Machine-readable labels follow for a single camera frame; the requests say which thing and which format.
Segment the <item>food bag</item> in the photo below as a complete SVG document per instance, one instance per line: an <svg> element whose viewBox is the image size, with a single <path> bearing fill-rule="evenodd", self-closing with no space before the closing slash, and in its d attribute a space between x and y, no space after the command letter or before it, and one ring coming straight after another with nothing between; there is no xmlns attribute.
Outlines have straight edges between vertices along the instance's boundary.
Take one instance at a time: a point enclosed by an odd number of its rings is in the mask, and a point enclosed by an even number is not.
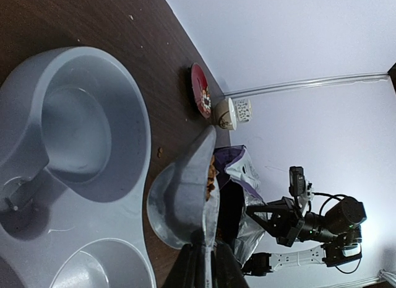
<svg viewBox="0 0 396 288"><path fill-rule="evenodd" d="M246 214L246 208L264 204L260 180L245 146L215 150L220 187L217 238L229 244L243 266L258 246L265 230Z"/></svg>

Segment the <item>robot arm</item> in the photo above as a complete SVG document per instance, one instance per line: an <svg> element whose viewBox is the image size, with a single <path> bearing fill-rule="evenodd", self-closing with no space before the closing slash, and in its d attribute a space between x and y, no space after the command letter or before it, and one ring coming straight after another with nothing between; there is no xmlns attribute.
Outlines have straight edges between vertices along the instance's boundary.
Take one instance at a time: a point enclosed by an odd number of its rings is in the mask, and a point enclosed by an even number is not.
<svg viewBox="0 0 396 288"><path fill-rule="evenodd" d="M246 213L280 245L291 247L295 241L306 240L323 244L301 252L253 254L243 267L244 273L265 276L293 266L326 264L332 267L361 259L361 249L352 255L351 250L357 250L361 243L360 224L366 220L363 203L350 196L315 193L312 184L305 181L302 167L290 168L289 192L294 199L283 197L265 205L249 206ZM315 195L329 197L319 214L311 212ZM337 199L338 203L322 216L324 205L331 199ZM266 212L270 214L269 218L262 219L257 212Z"/></svg>

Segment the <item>white wall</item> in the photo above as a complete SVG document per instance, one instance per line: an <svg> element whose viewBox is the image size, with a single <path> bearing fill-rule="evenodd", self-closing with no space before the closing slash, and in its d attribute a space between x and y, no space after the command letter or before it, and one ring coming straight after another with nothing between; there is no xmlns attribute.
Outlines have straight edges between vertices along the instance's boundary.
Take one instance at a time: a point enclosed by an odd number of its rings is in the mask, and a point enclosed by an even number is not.
<svg viewBox="0 0 396 288"><path fill-rule="evenodd" d="M231 132L231 143L247 146L266 201L288 196L288 169L301 165L316 191L354 196L364 203L368 219L362 224L363 260L354 274L325 266L292 268L249 278L251 287L320 287L377 276L383 267L396 270L396 95L391 81L266 94L254 97L252 106L253 120ZM314 210L323 201L316 197ZM266 235L257 251L290 252L311 245L316 244L287 248Z"/></svg>
<svg viewBox="0 0 396 288"><path fill-rule="evenodd" d="M224 92L396 62L396 0L167 1Z"/></svg>

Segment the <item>wall trim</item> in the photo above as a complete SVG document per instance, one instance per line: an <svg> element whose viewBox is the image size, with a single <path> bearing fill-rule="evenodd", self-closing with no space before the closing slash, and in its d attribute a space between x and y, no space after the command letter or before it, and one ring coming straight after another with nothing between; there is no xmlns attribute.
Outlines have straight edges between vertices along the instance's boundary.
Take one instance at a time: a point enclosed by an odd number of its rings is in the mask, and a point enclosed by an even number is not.
<svg viewBox="0 0 396 288"><path fill-rule="evenodd" d="M327 85L349 84L354 82L377 82L387 80L387 72L370 73L370 74L351 74L347 76L325 77L322 79L306 79L303 81L286 82L282 84L267 85L252 89L239 90L236 92L226 93L226 97L246 98L259 94L269 94L274 92L285 92L292 90L303 90L308 88L323 87Z"/></svg>

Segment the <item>white cup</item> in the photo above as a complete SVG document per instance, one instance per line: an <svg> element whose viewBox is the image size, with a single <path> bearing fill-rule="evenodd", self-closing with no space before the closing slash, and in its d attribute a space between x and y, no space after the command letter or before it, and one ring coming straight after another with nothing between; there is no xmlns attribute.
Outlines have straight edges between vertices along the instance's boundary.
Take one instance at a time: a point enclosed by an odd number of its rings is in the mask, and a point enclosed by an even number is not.
<svg viewBox="0 0 396 288"><path fill-rule="evenodd" d="M249 99L241 99L234 102L237 119L240 123L247 123L252 119L252 103Z"/></svg>
<svg viewBox="0 0 396 288"><path fill-rule="evenodd" d="M226 98L216 105L215 120L222 129L236 130L236 112L231 98Z"/></svg>

